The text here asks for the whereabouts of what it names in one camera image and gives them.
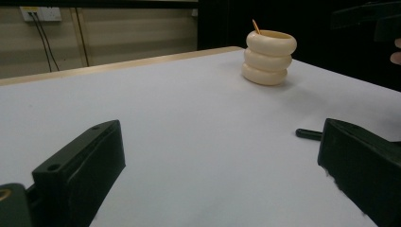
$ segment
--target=pen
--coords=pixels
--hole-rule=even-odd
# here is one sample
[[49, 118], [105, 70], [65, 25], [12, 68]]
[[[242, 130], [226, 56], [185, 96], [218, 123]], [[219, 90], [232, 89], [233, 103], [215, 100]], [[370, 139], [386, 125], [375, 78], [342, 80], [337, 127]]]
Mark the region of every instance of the pen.
[[322, 140], [322, 133], [319, 131], [309, 131], [304, 129], [298, 129], [295, 134], [300, 138], [311, 139], [316, 141]]

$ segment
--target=cup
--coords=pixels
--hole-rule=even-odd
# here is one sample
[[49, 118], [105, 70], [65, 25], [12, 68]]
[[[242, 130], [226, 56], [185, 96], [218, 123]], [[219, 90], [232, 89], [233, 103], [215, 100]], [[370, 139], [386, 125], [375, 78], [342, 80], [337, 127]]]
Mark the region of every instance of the cup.
[[242, 76], [262, 85], [278, 85], [287, 77], [291, 54], [297, 41], [291, 35], [272, 30], [255, 31], [247, 36]]

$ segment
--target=person's fingers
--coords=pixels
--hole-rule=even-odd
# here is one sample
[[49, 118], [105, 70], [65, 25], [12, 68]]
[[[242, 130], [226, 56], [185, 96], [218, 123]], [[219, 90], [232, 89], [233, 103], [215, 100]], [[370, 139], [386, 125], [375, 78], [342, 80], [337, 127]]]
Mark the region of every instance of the person's fingers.
[[401, 38], [395, 39], [394, 44], [395, 44], [395, 46], [397, 46], [398, 48], [401, 48]]
[[394, 64], [401, 64], [401, 52], [395, 52], [390, 56], [390, 61]]

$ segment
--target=wall socket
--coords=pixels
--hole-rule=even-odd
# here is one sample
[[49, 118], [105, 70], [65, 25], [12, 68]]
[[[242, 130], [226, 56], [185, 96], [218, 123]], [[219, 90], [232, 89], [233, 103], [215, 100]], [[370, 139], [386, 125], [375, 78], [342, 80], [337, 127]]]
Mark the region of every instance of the wall socket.
[[51, 21], [61, 21], [60, 8], [52, 7], [20, 7], [21, 12], [24, 17], [24, 21], [33, 21], [29, 13], [37, 13], [40, 21], [51, 22]]

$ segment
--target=wire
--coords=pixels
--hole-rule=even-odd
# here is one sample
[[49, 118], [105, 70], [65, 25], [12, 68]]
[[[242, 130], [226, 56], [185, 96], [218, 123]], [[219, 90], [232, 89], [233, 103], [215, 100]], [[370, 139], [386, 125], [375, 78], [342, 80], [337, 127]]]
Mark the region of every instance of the wire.
[[[29, 12], [28, 14], [29, 14], [30, 17], [32, 17], [33, 22], [35, 22], [35, 26], [36, 26], [36, 28], [38, 29], [39, 35], [41, 36], [41, 39], [42, 39], [42, 44], [44, 44], [44, 37], [42, 36], [41, 31], [39, 30], [39, 26], [38, 26], [38, 23], [36, 22], [35, 17], [32, 15], [31, 12]], [[51, 72], [50, 59], [49, 59], [49, 55], [47, 54], [47, 49], [46, 49], [46, 45], [45, 45], [45, 44], [44, 44], [44, 53], [46, 53], [47, 63], [48, 63], [48, 65], [49, 65], [49, 69], [50, 69], [50, 72]]]
[[51, 56], [54, 64], [56, 65], [57, 70], [60, 71], [59, 66], [56, 63], [56, 60], [54, 59], [53, 52], [51, 51], [50, 43], [47, 40], [47, 36], [46, 36], [46, 33], [44, 32], [44, 28], [42, 27], [41, 20], [39, 20], [38, 13], [34, 12], [33, 14], [35, 15], [36, 19], [38, 19], [39, 26], [41, 27], [42, 33], [44, 34], [44, 38], [46, 39], [46, 42], [47, 42], [47, 47], [49, 48], [50, 56]]

